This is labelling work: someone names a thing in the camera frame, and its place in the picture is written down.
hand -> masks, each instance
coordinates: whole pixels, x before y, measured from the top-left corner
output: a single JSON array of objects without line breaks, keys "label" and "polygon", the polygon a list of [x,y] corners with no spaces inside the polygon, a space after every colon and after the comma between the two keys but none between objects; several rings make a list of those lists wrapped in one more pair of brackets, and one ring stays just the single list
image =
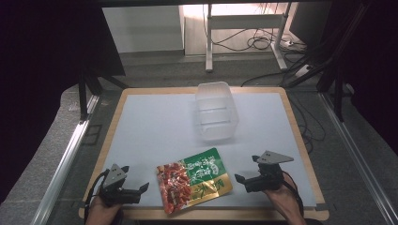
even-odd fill
[{"label": "hand", "polygon": [[[289,175],[283,173],[284,180],[293,188],[295,184]],[[275,209],[286,219],[289,225],[305,225],[304,217],[299,211],[299,204],[295,195],[286,186],[277,190],[263,190],[271,200]]]},{"label": "hand", "polygon": [[102,198],[96,196],[90,204],[89,214],[85,225],[109,225],[115,218],[121,204],[107,206]]}]

red and green package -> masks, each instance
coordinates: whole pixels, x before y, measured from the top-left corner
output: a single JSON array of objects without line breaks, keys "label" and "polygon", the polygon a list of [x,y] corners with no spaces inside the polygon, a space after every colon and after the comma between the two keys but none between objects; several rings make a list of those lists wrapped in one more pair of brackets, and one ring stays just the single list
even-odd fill
[{"label": "red and green package", "polygon": [[232,190],[216,148],[157,167],[164,212],[174,213]]}]

metal rail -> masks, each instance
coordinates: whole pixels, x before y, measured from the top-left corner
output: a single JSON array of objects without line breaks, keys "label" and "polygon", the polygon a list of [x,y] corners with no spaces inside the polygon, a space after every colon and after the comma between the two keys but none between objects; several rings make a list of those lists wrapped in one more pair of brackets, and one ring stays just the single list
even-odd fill
[{"label": "metal rail", "polygon": [[50,185],[48,186],[46,193],[44,194],[43,199],[40,202],[40,205],[38,206],[38,210],[36,211],[36,214],[33,217],[32,222],[30,223],[31,225],[39,225],[47,223],[47,220],[58,198],[59,192],[61,191],[64,182],[67,178],[70,166],[76,156],[80,142],[82,141],[85,131],[88,127],[88,124],[92,116],[92,112],[96,108],[99,99],[100,97],[98,96],[92,96],[91,99],[88,101],[87,119],[79,123],[75,131],[73,132],[73,135],[69,141],[64,156],[61,158],[61,161],[59,162],[58,168],[55,171],[53,179],[50,182]]},{"label": "metal rail", "polygon": [[334,113],[333,110],[334,107],[328,94],[320,93],[319,95],[323,100],[325,107],[328,110],[329,116],[334,126],[337,128],[340,136],[342,137],[344,145],[348,150],[348,153],[350,154],[352,160],[354,161],[358,171],[360,172],[360,175],[362,176],[362,179],[366,187],[369,189],[369,192],[374,198],[375,203],[380,209],[380,212],[383,215],[384,219],[386,220],[387,224],[389,225],[398,224],[398,217],[390,201],[390,198],[387,196],[383,187],[381,187],[381,185],[376,180],[374,174],[372,173],[371,169],[369,168],[368,164],[363,158],[362,153],[355,144],[344,122],[341,122],[340,119],[337,117],[336,113]]}]

white wall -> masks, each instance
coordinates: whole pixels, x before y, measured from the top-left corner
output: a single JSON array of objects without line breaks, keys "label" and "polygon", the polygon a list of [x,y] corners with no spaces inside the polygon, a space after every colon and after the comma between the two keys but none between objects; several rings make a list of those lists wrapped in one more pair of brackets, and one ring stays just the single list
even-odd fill
[{"label": "white wall", "polygon": [[183,50],[182,7],[103,8],[119,53]]}]

transparent plastic box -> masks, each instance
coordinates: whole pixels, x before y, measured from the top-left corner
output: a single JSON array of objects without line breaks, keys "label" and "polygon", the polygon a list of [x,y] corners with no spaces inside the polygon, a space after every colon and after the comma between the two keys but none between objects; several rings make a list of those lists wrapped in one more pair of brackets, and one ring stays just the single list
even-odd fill
[{"label": "transparent plastic box", "polygon": [[199,84],[196,107],[204,140],[222,140],[234,135],[239,119],[228,83]]}]

